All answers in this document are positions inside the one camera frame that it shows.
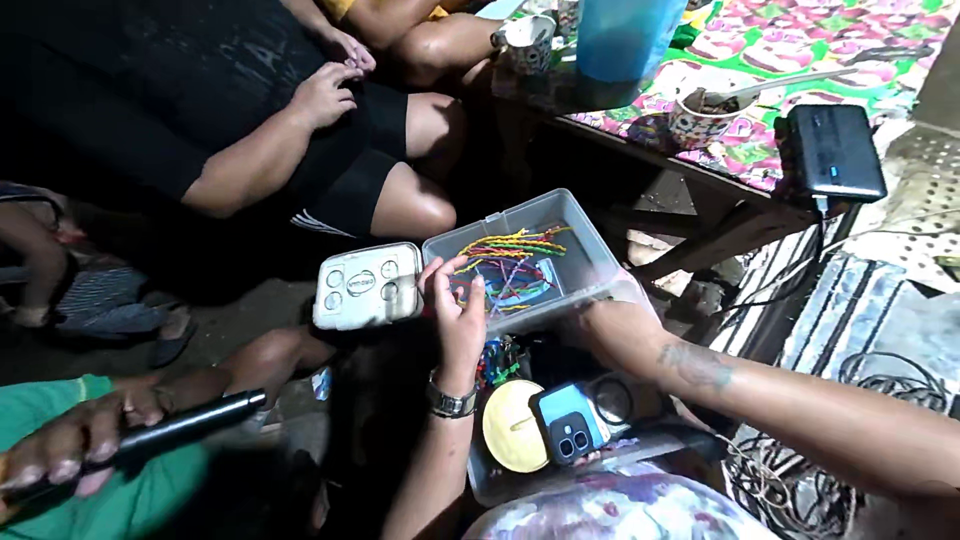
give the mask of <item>plastic lid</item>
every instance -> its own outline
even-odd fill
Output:
[[[487,400],[483,411],[483,436],[487,448],[501,465],[517,473],[533,473],[548,459],[530,398],[543,388],[529,380],[508,380]]]

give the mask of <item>colorful tablecloth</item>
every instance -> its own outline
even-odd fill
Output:
[[[531,0],[515,17],[540,11],[542,1]],[[667,51],[654,82],[632,105],[568,117],[672,154],[665,120],[684,82],[777,78],[838,68],[864,51],[889,54],[890,47],[901,48],[899,60],[860,61],[860,71],[852,75],[768,90],[719,141],[705,150],[676,154],[771,191],[783,176],[775,118],[799,104],[840,103],[863,106],[874,125],[906,116],[958,12],[960,2],[954,0],[726,0],[689,46]],[[558,81],[572,76],[575,38],[558,38],[554,48],[552,86],[562,86]],[[500,78],[494,80],[493,92],[511,97],[516,88]],[[552,97],[540,98],[540,105],[554,105]],[[537,98],[531,101],[537,105]]]

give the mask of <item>plastic container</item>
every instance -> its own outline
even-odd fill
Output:
[[[625,107],[653,80],[685,0],[584,0],[577,36],[578,99]]]
[[[525,333],[589,298],[607,296],[620,270],[610,248],[569,191],[555,189],[486,219],[434,236],[423,243],[423,259],[429,262],[435,257],[454,258],[470,242],[484,236],[512,234],[520,229],[540,233],[556,226],[573,228],[555,236],[555,241],[566,248],[563,257],[551,258],[559,290],[538,297],[531,307],[497,315],[487,325],[489,336]],[[547,257],[534,257],[531,262]]]

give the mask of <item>blue phone case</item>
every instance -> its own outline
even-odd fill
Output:
[[[533,396],[530,408],[555,463],[568,465],[607,442],[580,382],[570,382]]]

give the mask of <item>watch strap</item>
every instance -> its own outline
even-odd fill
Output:
[[[473,414],[473,411],[476,410],[476,389],[459,398],[447,395],[433,382],[433,376],[436,372],[436,369],[430,372],[430,382],[426,385],[426,397],[430,402],[430,411],[442,418],[463,418]]]

